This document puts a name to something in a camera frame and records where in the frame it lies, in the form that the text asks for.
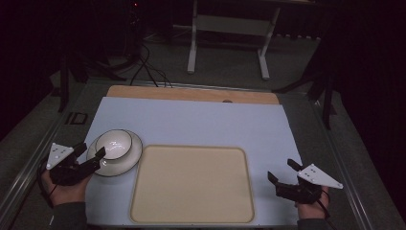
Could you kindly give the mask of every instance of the white bowl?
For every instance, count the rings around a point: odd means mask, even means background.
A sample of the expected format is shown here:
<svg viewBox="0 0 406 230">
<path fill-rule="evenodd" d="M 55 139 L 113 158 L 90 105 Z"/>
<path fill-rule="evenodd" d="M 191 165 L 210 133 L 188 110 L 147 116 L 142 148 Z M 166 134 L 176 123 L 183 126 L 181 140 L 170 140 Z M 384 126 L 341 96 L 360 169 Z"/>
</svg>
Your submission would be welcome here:
<svg viewBox="0 0 406 230">
<path fill-rule="evenodd" d="M 118 159 L 131 149 L 132 140 L 128 132 L 121 129 L 113 129 L 105 132 L 96 142 L 96 150 L 105 147 L 104 159 Z"/>
<path fill-rule="evenodd" d="M 143 152 L 143 143 L 141 142 L 140 137 L 134 132 L 129 130 L 124 131 L 127 132 L 131 137 L 131 149 L 124 156 L 114 160 L 103 158 L 100 162 L 101 168 L 96 171 L 96 174 L 103 176 L 115 176 L 129 171 L 137 164 L 141 157 L 141 153 Z M 98 142 L 99 138 L 93 141 L 93 143 L 89 146 L 87 151 L 87 160 L 95 157 L 97 152 L 96 143 Z"/>
</svg>

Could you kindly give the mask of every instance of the saucer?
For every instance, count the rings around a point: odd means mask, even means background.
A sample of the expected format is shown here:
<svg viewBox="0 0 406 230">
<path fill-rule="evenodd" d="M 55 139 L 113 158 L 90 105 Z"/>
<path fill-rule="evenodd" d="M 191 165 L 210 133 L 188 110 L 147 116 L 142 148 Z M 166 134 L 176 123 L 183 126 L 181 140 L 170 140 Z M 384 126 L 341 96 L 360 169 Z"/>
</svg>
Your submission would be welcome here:
<svg viewBox="0 0 406 230">
<path fill-rule="evenodd" d="M 131 136 L 132 146 L 131 149 L 128 151 L 127 154 L 124 156 L 114 159 L 102 159 L 101 160 L 101 168 L 96 171 L 97 174 L 103 176 L 115 176 L 119 174 L 123 174 L 129 171 L 132 167 L 134 167 L 138 160 L 141 157 L 141 153 L 143 151 L 143 143 L 141 142 L 140 137 L 132 131 L 125 130 Z M 96 143 L 99 140 L 100 136 L 96 138 L 95 141 L 90 145 L 87 151 L 87 160 L 95 157 L 96 155 Z"/>
</svg>

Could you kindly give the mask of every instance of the wooden board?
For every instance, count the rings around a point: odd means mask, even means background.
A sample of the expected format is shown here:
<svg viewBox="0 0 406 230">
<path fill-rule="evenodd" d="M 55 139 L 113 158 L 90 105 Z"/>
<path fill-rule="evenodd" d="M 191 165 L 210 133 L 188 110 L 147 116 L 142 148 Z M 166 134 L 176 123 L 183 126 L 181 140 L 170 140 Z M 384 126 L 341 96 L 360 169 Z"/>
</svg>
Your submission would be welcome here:
<svg viewBox="0 0 406 230">
<path fill-rule="evenodd" d="M 131 218 L 143 223 L 246 223 L 254 218 L 245 152 L 238 148 L 148 146 Z"/>
<path fill-rule="evenodd" d="M 182 100 L 196 102 L 233 102 L 242 104 L 279 104 L 273 93 L 248 92 L 237 90 L 213 90 L 190 88 L 164 88 L 145 86 L 113 85 L 107 97 Z"/>
</svg>

